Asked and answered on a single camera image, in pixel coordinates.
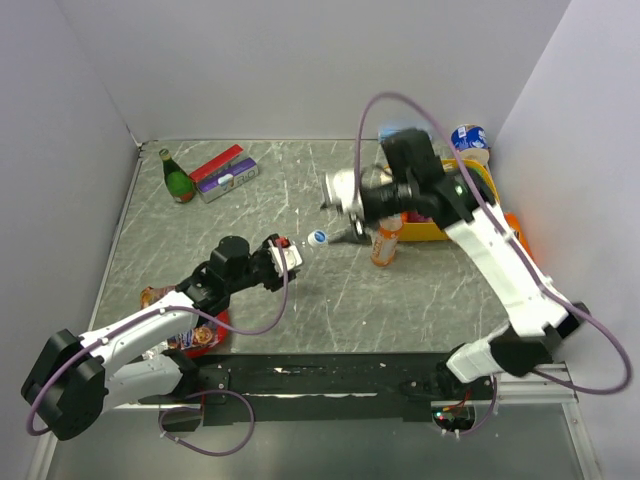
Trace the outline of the orange tea bottle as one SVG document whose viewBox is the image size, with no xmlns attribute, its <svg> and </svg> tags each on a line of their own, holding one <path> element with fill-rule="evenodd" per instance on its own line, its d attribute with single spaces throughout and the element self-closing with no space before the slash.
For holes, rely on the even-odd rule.
<svg viewBox="0 0 640 480">
<path fill-rule="evenodd" d="M 388 217 L 379 222 L 370 256 L 375 265 L 387 266 L 393 261 L 402 228 L 403 221 L 400 215 Z"/>
</svg>

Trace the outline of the blue bottle cap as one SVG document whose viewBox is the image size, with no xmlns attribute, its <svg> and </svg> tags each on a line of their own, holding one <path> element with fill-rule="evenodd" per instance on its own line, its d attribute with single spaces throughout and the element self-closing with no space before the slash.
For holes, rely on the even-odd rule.
<svg viewBox="0 0 640 480">
<path fill-rule="evenodd" d="M 313 230 L 307 236 L 308 243 L 313 247 L 326 245 L 328 243 L 327 234 L 322 230 Z"/>
</svg>

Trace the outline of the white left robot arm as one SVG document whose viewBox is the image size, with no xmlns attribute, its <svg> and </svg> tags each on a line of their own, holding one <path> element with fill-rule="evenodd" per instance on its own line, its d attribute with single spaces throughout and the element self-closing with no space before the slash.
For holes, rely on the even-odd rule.
<svg viewBox="0 0 640 480">
<path fill-rule="evenodd" d="M 184 353 L 167 351 L 150 360 L 142 354 L 203 321 L 217 323 L 237 292 L 258 285 L 287 292 L 302 263 L 298 247 L 286 237 L 273 234 L 252 251 L 244 238 L 227 236 L 151 306 L 79 336 L 56 332 L 21 388 L 30 406 L 27 433 L 69 440 L 116 406 L 150 396 L 191 399 L 198 389 L 197 368 Z"/>
</svg>

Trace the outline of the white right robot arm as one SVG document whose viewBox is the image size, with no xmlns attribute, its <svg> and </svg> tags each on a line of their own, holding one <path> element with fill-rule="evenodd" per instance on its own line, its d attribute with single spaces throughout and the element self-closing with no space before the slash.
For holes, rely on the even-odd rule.
<svg viewBox="0 0 640 480">
<path fill-rule="evenodd" d="M 417 212 L 431 219 L 472 260 L 507 313 L 507 325 L 455 348 L 437 374 L 437 386 L 456 399 L 475 380 L 506 372 L 523 377 L 552 359 L 553 351 L 582 324 L 564 296 L 550 299 L 534 280 L 540 271 L 514 237 L 490 187 L 475 171 L 445 169 L 429 135 L 406 129 L 382 149 L 391 178 L 365 187 L 349 169 L 325 175 L 324 208 L 370 226 Z"/>
</svg>

